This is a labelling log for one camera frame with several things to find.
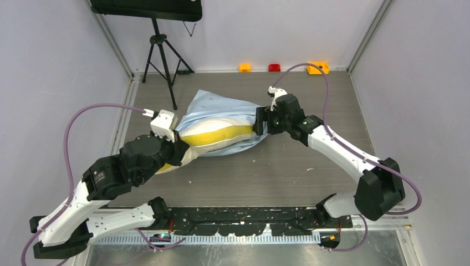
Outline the light blue pillowcase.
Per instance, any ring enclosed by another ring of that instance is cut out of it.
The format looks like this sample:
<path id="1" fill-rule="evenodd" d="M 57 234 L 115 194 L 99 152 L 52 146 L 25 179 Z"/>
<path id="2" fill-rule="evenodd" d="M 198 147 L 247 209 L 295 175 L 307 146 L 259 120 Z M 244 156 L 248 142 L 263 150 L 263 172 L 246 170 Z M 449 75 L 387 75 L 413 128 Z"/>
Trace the light blue pillowcase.
<path id="1" fill-rule="evenodd" d="M 209 117 L 246 119 L 254 126 L 256 108 L 258 107 L 260 105 L 249 101 L 227 98 L 209 91 L 199 90 L 190 102 L 187 113 L 182 117 L 176 130 L 181 133 L 196 121 Z M 266 139 L 267 136 L 256 136 L 254 140 L 248 141 L 245 146 L 235 144 L 222 151 L 209 152 L 208 155 L 200 157 L 219 157 L 237 154 L 255 147 Z"/>

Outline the white pillow with yellow trim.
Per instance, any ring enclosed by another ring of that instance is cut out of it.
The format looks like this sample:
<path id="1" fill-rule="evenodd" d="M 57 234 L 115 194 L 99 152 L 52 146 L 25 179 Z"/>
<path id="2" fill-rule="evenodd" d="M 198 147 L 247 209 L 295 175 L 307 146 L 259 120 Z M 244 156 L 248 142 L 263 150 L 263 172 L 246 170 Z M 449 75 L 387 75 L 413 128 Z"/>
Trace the white pillow with yellow trim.
<path id="1" fill-rule="evenodd" d="M 181 133 L 175 130 L 175 140 L 181 139 L 190 146 L 183 157 L 182 166 L 200 156 L 208 155 L 209 152 L 222 151 L 235 144 L 245 146 L 257 136 L 252 127 L 246 119 L 209 117 L 196 121 Z M 163 168 L 156 174 L 170 172 L 182 166 Z"/>

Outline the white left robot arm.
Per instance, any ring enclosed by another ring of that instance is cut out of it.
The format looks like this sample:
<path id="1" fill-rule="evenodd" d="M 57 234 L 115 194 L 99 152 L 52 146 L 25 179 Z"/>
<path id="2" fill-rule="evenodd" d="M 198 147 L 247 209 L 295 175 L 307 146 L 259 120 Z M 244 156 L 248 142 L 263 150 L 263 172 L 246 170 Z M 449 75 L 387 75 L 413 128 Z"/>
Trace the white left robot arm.
<path id="1" fill-rule="evenodd" d="M 38 237 L 33 246 L 36 259 L 68 259 L 89 244 L 106 236 L 135 228 L 164 229 L 171 213 L 165 201 L 156 197 L 134 209 L 110 216 L 91 218 L 133 187 L 146 183 L 164 166 L 182 166 L 189 145 L 181 139 L 172 142 L 154 134 L 140 135 L 112 156 L 95 161 L 83 178 L 54 212 L 30 219 L 30 229 Z"/>

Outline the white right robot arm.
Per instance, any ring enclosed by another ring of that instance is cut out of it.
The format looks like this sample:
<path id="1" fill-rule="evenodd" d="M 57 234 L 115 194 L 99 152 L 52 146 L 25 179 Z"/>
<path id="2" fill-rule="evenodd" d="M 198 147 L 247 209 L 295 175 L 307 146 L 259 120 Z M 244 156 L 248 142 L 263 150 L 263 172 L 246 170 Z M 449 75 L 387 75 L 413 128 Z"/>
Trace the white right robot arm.
<path id="1" fill-rule="evenodd" d="M 257 135 L 287 132 L 332 160 L 356 182 L 355 191 L 334 193 L 316 205 L 316 220 L 323 227 L 331 227 L 339 217 L 348 215 L 376 221 L 405 199 L 395 160 L 371 156 L 335 134 L 321 118 L 306 116 L 293 94 L 277 97 L 272 106 L 258 107 L 253 131 Z"/>

